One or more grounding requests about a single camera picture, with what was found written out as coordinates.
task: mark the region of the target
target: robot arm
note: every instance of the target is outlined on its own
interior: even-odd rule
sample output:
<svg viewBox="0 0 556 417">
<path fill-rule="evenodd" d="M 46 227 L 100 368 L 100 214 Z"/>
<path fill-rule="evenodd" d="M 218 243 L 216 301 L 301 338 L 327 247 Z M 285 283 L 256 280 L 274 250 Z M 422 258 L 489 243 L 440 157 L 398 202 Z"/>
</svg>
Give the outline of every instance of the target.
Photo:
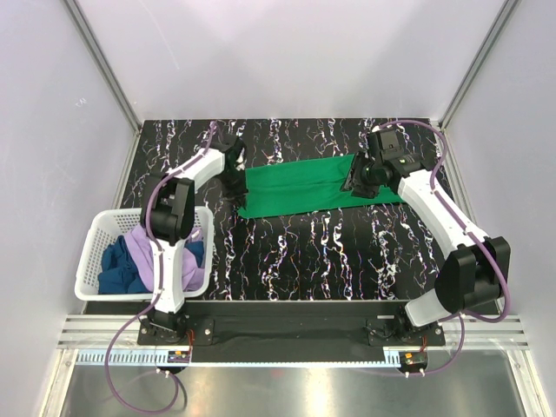
<svg viewBox="0 0 556 417">
<path fill-rule="evenodd" d="M 415 333 L 450 314 L 500 298 L 502 291 L 493 268 L 468 234 L 473 233 L 485 245 L 507 280 L 510 248 L 506 240 L 488 237 L 441 187 L 431 190 L 434 161 L 406 154 L 395 128 L 376 130 L 367 141 L 368 151 L 355 155 L 341 189 L 373 198 L 380 186 L 389 187 L 415 210 L 445 257 L 434 288 L 411 300 L 396 317 L 398 335 Z"/>
<path fill-rule="evenodd" d="M 189 166 L 189 161 L 199 160 Z M 158 193 L 150 213 L 153 233 L 162 246 L 162 293 L 155 305 L 151 324 L 177 331 L 174 318 L 184 304 L 182 288 L 182 259 L 186 239 L 195 224 L 195 193 L 210 178 L 217 177 L 224 197 L 238 206 L 245 205 L 245 145 L 237 136 L 227 136 L 224 143 L 213 143 L 206 151 L 167 174 L 150 175 L 143 191 L 141 223 L 145 225 L 146 208 L 153 189 L 166 175 L 175 174 Z M 155 259 L 161 255 L 154 242 L 150 243 Z M 154 268 L 154 288 L 160 287 L 160 270 Z M 156 289 L 153 299 L 160 290 Z"/>
</svg>

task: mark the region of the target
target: metal floor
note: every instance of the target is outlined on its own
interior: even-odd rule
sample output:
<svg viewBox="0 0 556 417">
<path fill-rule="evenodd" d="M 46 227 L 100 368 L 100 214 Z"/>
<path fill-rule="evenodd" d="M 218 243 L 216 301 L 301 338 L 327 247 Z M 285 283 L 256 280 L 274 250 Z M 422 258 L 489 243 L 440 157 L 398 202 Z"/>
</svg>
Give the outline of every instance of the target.
<svg viewBox="0 0 556 417">
<path fill-rule="evenodd" d="M 431 352 L 429 368 L 447 360 Z M 133 380 L 146 367 L 113 367 L 122 396 L 136 407 L 168 404 L 174 384 L 159 375 Z M 522 416 L 502 352 L 464 352 L 446 372 L 406 380 L 360 369 L 192 367 L 179 374 L 186 390 L 168 416 Z M 102 367 L 77 366 L 63 416 L 136 416 L 109 395 Z"/>
</svg>

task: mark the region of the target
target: wire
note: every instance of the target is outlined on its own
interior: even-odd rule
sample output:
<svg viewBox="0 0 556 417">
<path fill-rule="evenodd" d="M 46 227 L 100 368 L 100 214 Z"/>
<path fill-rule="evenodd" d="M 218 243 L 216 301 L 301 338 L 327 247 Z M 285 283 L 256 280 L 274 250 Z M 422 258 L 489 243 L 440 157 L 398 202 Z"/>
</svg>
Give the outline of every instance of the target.
<svg viewBox="0 0 556 417">
<path fill-rule="evenodd" d="M 144 378 L 147 375 L 151 375 L 151 374 L 159 374 L 159 372 L 156 371 L 156 369 L 150 369 L 149 371 L 145 372 L 144 374 L 140 374 L 137 375 L 134 379 L 132 379 L 131 381 L 126 382 L 126 384 L 120 388 L 120 390 L 118 391 L 118 393 L 120 394 L 121 392 L 123 392 L 123 390 L 129 388 L 130 386 L 132 386 L 134 383 L 136 383 L 137 381 L 141 380 L 142 378 Z M 178 382 L 178 387 L 182 390 L 183 394 L 186 395 L 186 391 L 185 391 L 185 386 L 183 386 L 183 383 L 179 380 L 177 380 Z M 109 400 L 112 400 L 114 398 L 114 395 L 109 395 L 108 397 L 104 397 L 100 400 L 97 400 L 96 402 L 103 404 L 104 402 L 107 402 Z"/>
<path fill-rule="evenodd" d="M 191 343 L 192 343 L 192 336 L 189 334 L 189 330 L 191 331 L 191 333 L 193 333 L 193 329 L 188 329 L 185 334 L 179 338 L 177 341 L 169 341 L 168 339 L 164 339 L 163 337 L 159 336 L 163 341 L 167 342 L 169 345 L 179 345 L 180 343 L 182 343 L 183 341 L 185 341 L 185 338 L 188 338 L 189 341 L 189 345 L 192 347 Z"/>
<path fill-rule="evenodd" d="M 195 332 L 193 331 L 193 329 L 188 329 L 188 331 L 186 332 L 186 334 L 182 337 L 182 340 L 187 336 L 188 341 L 189 341 L 189 351 L 186 354 L 186 357 L 183 359 L 173 359 L 172 363 L 191 363 L 191 353 L 193 352 L 193 342 L 195 341 Z"/>
<path fill-rule="evenodd" d="M 371 328 L 370 326 L 365 326 L 364 329 L 367 330 L 373 336 L 376 336 L 379 339 L 382 339 L 384 341 L 387 341 L 388 339 L 390 339 L 392 336 L 394 336 L 394 333 L 395 333 L 393 330 L 392 330 L 392 332 L 390 332 L 390 334 L 386 334 L 386 331 L 384 331 L 384 330 L 382 331 L 382 333 L 379 333 L 376 330 L 374 330 L 373 328 Z"/>
<path fill-rule="evenodd" d="M 423 346 L 420 347 L 419 352 L 425 352 L 427 349 L 427 337 L 423 336 Z"/>
<path fill-rule="evenodd" d="M 155 243 L 155 245 L 156 245 L 156 247 L 158 248 L 158 251 L 159 251 L 158 265 L 159 265 L 160 281 L 159 281 L 159 284 L 158 284 L 158 288 L 156 289 L 157 294 L 156 294 L 155 298 L 153 299 L 153 301 L 144 310 L 142 310 L 140 313 L 136 314 L 131 319 L 126 321 L 126 323 L 116 332 L 116 334 L 114 334 L 114 337 L 112 338 L 112 340 L 110 341 L 110 343 L 108 345 L 108 348 L 106 349 L 106 357 L 104 358 L 104 375 L 106 376 L 106 381 L 108 382 L 108 386 L 110 388 L 110 391 L 112 392 L 114 397 L 120 402 L 120 404 L 122 404 L 124 407 L 126 407 L 126 408 L 128 408 L 132 411 L 135 411 L 136 413 L 139 413 L 139 414 L 158 415 L 158 414 L 164 414 L 167 411 L 169 411 L 174 406 L 175 402 L 177 401 L 177 395 L 179 393 L 179 386 L 181 385 L 181 382 L 174 374 L 166 373 L 166 375 L 170 376 L 175 383 L 175 395 L 174 395 L 174 398 L 172 399 L 172 401 L 164 408 L 161 408 L 159 410 L 150 411 L 150 410 L 143 410 L 141 408 L 132 406 L 124 398 L 122 398 L 122 396 L 117 392 L 116 387 L 114 386 L 114 383 L 112 382 L 112 378 L 110 377 L 110 371 L 109 371 L 110 352 L 112 351 L 112 348 L 116 344 L 116 341 L 117 341 L 118 337 L 120 337 L 120 335 L 123 333 L 123 331 L 131 323 L 133 323 L 135 320 L 138 320 L 139 317 L 141 317 L 143 315 L 146 315 L 150 310 L 152 310 L 155 307 L 156 303 L 159 302 L 159 300 L 162 296 L 162 288 L 163 288 L 163 282 L 164 282 L 164 266 L 163 266 L 163 260 L 162 260 L 162 256 L 163 256 L 162 245 L 155 238 L 155 235 L 153 233 L 153 230 L 152 230 L 151 224 L 150 224 L 150 214 L 152 212 L 153 205 L 155 203 L 155 199 L 158 196 L 158 193 L 160 192 L 162 187 L 164 187 L 172 178 L 174 178 L 176 175 L 180 174 L 184 170 L 189 169 L 190 167 L 192 167 L 195 163 L 199 162 L 207 154 L 207 152 L 209 152 L 210 144 L 212 143 L 212 139 L 213 139 L 213 136 L 215 134 L 216 128 L 217 128 L 216 122 L 214 122 L 214 121 L 211 122 L 210 125 L 209 125 L 209 128 L 208 128 L 207 144 L 205 145 L 205 148 L 204 148 L 203 152 L 201 154 L 197 154 L 196 157 L 194 157 L 190 161 L 187 161 L 186 163 L 184 163 L 183 165 L 181 165 L 177 169 L 174 169 L 173 171 L 171 171 L 167 176 L 165 176 L 164 179 L 162 179 L 162 181 L 160 181 L 156 185 L 155 189 L 153 190 L 153 193 L 151 194 L 151 196 L 149 198 L 149 203 L 147 204 L 147 208 L 146 208 L 147 211 L 146 211 L 146 215 L 145 215 L 145 227 L 147 229 L 147 236 L 150 238 L 151 241 L 153 241 Z"/>
<path fill-rule="evenodd" d="M 444 206 L 446 211 L 458 223 L 458 225 L 461 227 L 463 232 L 467 233 L 469 238 L 473 241 L 473 243 L 475 245 L 477 245 L 479 250 L 485 256 L 486 260 L 488 261 L 490 266 L 493 268 L 494 273 L 496 274 L 496 277 L 498 278 L 500 286 L 502 287 L 502 294 L 504 295 L 504 299 L 505 299 L 504 308 L 502 309 L 502 312 L 500 313 L 500 316 L 495 317 L 493 319 L 491 319 L 489 317 L 485 317 L 483 315 L 477 314 L 477 313 L 475 313 L 473 311 L 469 311 L 469 310 L 464 310 L 464 313 L 474 317 L 477 320 L 486 321 L 488 323 L 499 323 L 499 322 L 503 321 L 509 315 L 510 307 L 512 305 L 512 299 L 510 297 L 510 291 L 509 291 L 509 288 L 507 287 L 506 278 L 504 277 L 504 274 L 502 274 L 502 271 L 500 270 L 500 267 L 498 266 L 498 263 L 496 263 L 493 256 L 490 254 L 490 252 L 485 247 L 485 245 L 479 240 L 479 238 L 477 238 L 477 236 L 475 236 L 475 234 L 473 232 L 467 232 L 466 231 L 466 229 L 467 229 L 466 224 L 463 222 L 463 220 L 460 219 L 458 214 L 453 210 L 453 208 L 446 201 L 446 199 L 436 189 L 436 175 L 437 175 L 440 167 L 442 166 L 442 163 L 444 163 L 444 161 L 446 160 L 447 152 L 448 152 L 448 143 L 447 143 L 446 138 L 444 137 L 442 132 L 440 132 L 439 130 L 433 128 L 429 124 L 426 124 L 424 122 L 420 122 L 418 120 L 403 119 L 403 120 L 396 120 L 396 121 L 392 121 L 392 122 L 386 122 L 386 123 L 381 124 L 379 126 L 379 129 L 384 129 L 387 126 L 391 126 L 393 124 L 414 124 L 414 125 L 421 126 L 422 128 L 425 128 L 425 129 L 428 129 L 428 130 L 432 131 L 435 135 L 437 135 L 439 137 L 440 142 L 442 143 L 442 153 L 440 155 L 440 158 L 439 158 L 438 162 L 436 163 L 436 165 L 434 165 L 433 171 L 431 172 L 431 179 L 430 179 L 431 190 L 433 191 L 434 195 L 436 195 L 436 198 L 438 198 L 440 204 L 442 204 Z M 446 320 L 453 319 L 456 315 L 458 315 L 458 314 L 449 315 L 448 317 L 446 317 L 442 320 L 446 321 Z"/>
<path fill-rule="evenodd" d="M 445 371 L 446 369 L 448 369 L 449 367 L 451 367 L 453 365 L 453 363 L 456 361 L 456 359 L 458 359 L 458 356 L 461 353 L 461 349 L 463 348 L 463 344 L 464 344 L 465 339 L 466 339 L 465 323 L 463 322 L 463 318 L 461 316 L 458 316 L 458 317 L 460 319 L 460 326 L 461 326 L 460 344 L 458 345 L 458 348 L 455 350 L 455 352 L 453 353 L 453 355 L 449 359 L 449 361 L 446 362 L 441 367 L 437 367 L 436 369 L 432 369 L 430 371 L 425 371 L 425 372 L 423 372 L 423 374 L 406 374 L 404 376 L 412 376 L 413 377 L 413 376 L 435 375 L 435 374 L 439 374 L 442 371 Z"/>
</svg>

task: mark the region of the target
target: white plastic basket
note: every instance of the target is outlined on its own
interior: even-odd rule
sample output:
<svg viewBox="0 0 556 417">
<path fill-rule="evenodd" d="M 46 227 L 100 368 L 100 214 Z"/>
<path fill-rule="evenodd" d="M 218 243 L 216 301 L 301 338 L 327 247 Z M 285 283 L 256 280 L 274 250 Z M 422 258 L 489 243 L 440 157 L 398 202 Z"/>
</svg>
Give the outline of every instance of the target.
<svg viewBox="0 0 556 417">
<path fill-rule="evenodd" d="M 76 274 L 76 296 L 83 301 L 145 301 L 152 294 L 98 294 L 98 275 L 102 272 L 101 259 L 104 250 L 114 243 L 118 236 L 129 232 L 138 223 L 140 208 L 106 210 L 96 215 L 87 234 Z M 185 298 L 201 295 L 209 286 L 212 270 L 212 255 L 215 239 L 215 226 L 212 211 L 206 207 L 195 207 L 195 226 L 202 230 L 205 256 L 202 266 L 205 268 L 204 281 L 196 291 L 184 291 Z"/>
</svg>

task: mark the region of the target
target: navy blue garment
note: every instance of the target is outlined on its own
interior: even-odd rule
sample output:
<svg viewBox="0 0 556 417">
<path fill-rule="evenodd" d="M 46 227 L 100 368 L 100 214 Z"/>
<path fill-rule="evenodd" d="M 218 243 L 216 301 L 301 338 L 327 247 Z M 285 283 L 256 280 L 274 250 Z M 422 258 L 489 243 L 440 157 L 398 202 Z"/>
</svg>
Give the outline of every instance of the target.
<svg viewBox="0 0 556 417">
<path fill-rule="evenodd" d="M 205 256 L 205 247 L 202 245 L 202 241 L 187 243 L 185 248 L 195 255 L 197 267 L 200 268 L 202 265 L 202 258 Z"/>
<path fill-rule="evenodd" d="M 106 248 L 101 260 L 103 271 L 98 275 L 98 294 L 143 294 L 144 286 L 137 266 L 129 254 L 123 236 Z"/>
</svg>

